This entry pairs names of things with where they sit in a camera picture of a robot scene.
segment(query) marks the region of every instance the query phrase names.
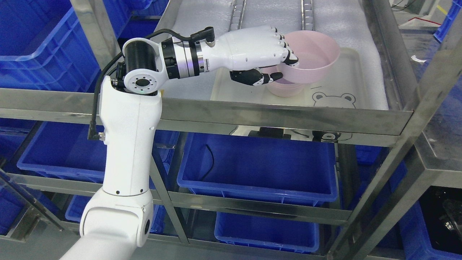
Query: white robotic arm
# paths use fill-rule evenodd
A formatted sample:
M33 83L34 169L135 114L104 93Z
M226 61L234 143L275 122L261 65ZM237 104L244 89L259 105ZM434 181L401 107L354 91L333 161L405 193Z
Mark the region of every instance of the white robotic arm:
M176 34L160 44L134 38L122 51L125 62L118 65L116 79L104 76L108 64L95 90L94 105L102 88L99 115L104 133L94 133L95 112L89 130L89 139L107 145L103 187L84 209L81 238L61 260L127 260L146 242L153 217L149 167L162 112L158 90L167 80L225 67L231 79L261 85L282 74L262 74L257 68L298 63L284 37L270 26L228 32L217 40L212 27L189 38Z

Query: blue crate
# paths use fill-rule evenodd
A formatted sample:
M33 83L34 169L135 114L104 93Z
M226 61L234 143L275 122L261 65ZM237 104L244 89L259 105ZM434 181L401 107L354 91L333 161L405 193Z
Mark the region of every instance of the blue crate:
M106 145L87 140L88 125L46 122L37 131L18 161L18 168L51 178L102 183ZM154 140L176 143L178 133L156 131ZM173 149L161 151L163 162L170 163Z
M145 37L156 29L158 23L158 20L130 20L120 38Z
M143 10L151 5L152 0L128 0L127 3L134 10Z
M24 203L19 198L0 185L0 235L8 234L23 207Z
M218 212L215 237L232 245L309 253L319 248L319 225Z
M444 19L443 23L441 26L437 29L435 32L434 36L439 42L443 42L444 37L446 37L446 34L448 34L449 29L452 26L452 23L454 22L454 19L456 19L457 14L459 13L460 9L462 7L462 0L453 0L452 1L452 6L449 9L448 14L446 15L446 18Z
M67 220L79 222L81 221L82 214L84 213L85 206L90 201L91 197L74 195L66 210L65 217ZM161 234L164 232L164 217L165 207L161 205L154 205L154 217L152 218L152 226L150 233Z
M379 146L367 146L367 145L355 145L356 158L358 164L371 165L376 160L382 147Z
M407 173L402 162L390 178L394 191ZM432 247L419 202L415 203L399 221L407 260L462 260L462 255L436 250Z
M203 176L212 166L204 179ZM190 133L177 182L194 194L320 206L335 201L331 143Z
M153 16L161 16L164 14L164 11L169 3L169 0L153 0L152 4L144 9L144 10L137 10L133 12L133 15L153 15Z
M9 133L27 135L35 123L36 121L33 120L0 118L0 135Z
M68 0L3 0L0 17L0 87L90 87L99 66Z

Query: plastic bowl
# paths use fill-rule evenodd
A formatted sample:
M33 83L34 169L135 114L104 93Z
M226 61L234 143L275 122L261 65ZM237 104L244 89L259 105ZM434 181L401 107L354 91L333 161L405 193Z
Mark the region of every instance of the plastic bowl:
M298 68L278 65L284 79L309 84L321 80L340 56L340 46L331 37L317 31L293 31L285 34L289 46L297 55Z
M277 71L278 71L278 68L276 66L262 69L263 73L268 73L268 74L271 74ZM283 97L283 98L292 97L292 96L299 94L300 92L302 92L303 86L304 86L303 84L292 83L292 82L285 80L284 78L266 84L266 88L271 93L273 93L276 96Z

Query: black cable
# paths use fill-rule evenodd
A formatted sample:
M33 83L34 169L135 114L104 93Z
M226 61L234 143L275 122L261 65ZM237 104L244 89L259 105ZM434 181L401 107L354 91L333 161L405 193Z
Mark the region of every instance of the black cable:
M401 0L399 3L397 3L396 5L392 5L391 8L395 8L397 7L400 3L402 3L404 0Z
M210 169L204 174L204 176L202 176L200 181L203 181L205 179L205 177L207 177L207 175L212 171L213 166L215 165L215 157L213 156L213 153L212 153L212 150L210 149L210 146L208 146L208 144L206 144L205 147L207 147L207 150L210 152L210 155L212 156L212 166L210 166Z
M409 8L416 0L413 0L412 2L410 2L409 4L405 5L402 9L400 10L393 10L394 12L399 12L399 11L402 11L404 9L407 9Z
M206 28L205 30L208 30L206 33L211 33L213 34L213 28L208 29ZM198 40L199 37L203 36L200 33L194 34L195 37L184 37L181 36L180 34L170 30L170 29L160 29L158 31L155 31L149 35L146 35L146 39L151 39L152 37L162 34L162 33L168 33L176 38L182 40L182 41L192 41L192 40ZM103 82L103 78L106 75L106 73L109 71L109 69L123 56L122 52L117 54L102 70L101 74L98 77L98 80L96 81L96 86L95 86L95 92L93 96L93 109L91 112L91 120L90 120L90 127L88 128L88 139L89 140L99 140L99 135L96 132L96 113L97 113L97 108L98 108L98 98L99 98L99 93L101 92L101 84Z

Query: bear face print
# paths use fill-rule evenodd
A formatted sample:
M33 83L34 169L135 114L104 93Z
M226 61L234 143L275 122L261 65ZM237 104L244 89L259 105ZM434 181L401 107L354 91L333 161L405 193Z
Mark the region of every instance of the bear face print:
M313 100L314 106L356 108L354 105L356 98L350 93L344 93L341 96L327 96L322 92L316 92L313 94Z

